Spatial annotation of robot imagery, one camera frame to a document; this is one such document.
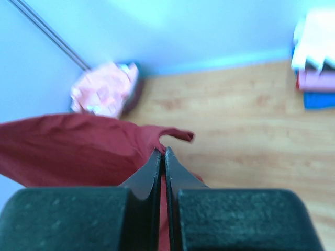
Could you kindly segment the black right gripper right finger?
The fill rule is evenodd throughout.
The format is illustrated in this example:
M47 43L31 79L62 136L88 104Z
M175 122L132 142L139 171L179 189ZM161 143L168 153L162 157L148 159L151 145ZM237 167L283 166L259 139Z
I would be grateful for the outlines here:
M180 190L207 189L208 186L189 172L168 147L164 157L170 250L182 250L178 193Z

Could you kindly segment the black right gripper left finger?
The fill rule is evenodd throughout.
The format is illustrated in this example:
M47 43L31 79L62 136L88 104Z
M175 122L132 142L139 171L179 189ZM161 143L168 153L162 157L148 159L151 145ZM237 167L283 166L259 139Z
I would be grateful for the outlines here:
M158 250L161 197L161 153L148 161L120 187L127 193L120 250Z

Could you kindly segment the pink folded t-shirt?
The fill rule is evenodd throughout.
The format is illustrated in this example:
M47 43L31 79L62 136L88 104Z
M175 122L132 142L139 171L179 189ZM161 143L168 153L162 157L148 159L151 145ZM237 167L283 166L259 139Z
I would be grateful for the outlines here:
M299 71L299 87L304 92L334 92L334 72Z

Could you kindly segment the white crumpled garment in basket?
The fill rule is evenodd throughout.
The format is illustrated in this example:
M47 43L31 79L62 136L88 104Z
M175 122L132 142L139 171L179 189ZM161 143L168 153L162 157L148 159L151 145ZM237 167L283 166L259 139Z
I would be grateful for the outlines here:
M124 72L127 74L127 76L128 76L129 78L132 77L132 75L133 75L133 67L132 67L131 65L127 65L127 64L118 64L118 67L119 67L122 71L124 71Z

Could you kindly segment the dark red t-shirt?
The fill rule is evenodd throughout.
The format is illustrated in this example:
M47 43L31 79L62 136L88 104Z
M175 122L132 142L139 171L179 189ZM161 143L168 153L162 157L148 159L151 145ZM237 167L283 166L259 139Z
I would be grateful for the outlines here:
M1 250L120 250L127 191L120 187L161 153L158 250L170 250L162 136L188 130L62 114L1 125L1 174L23 185L1 213ZM182 250L186 225L179 200Z

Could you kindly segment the left aluminium frame post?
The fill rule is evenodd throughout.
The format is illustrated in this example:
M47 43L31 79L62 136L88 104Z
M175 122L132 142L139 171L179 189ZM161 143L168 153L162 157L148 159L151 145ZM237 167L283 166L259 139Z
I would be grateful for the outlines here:
M25 1L8 0L23 16L51 40L81 70L87 71L91 66Z

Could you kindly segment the blue folded t-shirt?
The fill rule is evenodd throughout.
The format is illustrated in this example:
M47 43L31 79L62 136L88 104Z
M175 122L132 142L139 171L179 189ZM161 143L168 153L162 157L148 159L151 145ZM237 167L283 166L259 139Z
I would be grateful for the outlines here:
M308 56L305 60L305 67L303 69L296 69L295 71L334 72L334 65L328 61L318 63L314 58ZM298 91L303 93L304 107L306 110L334 108L334 92Z

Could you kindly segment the white folded printed t-shirt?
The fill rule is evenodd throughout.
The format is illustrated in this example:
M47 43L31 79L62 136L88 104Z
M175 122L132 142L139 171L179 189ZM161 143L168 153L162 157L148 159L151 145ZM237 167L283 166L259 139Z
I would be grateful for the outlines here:
M334 7L307 12L293 37L293 70L334 71Z

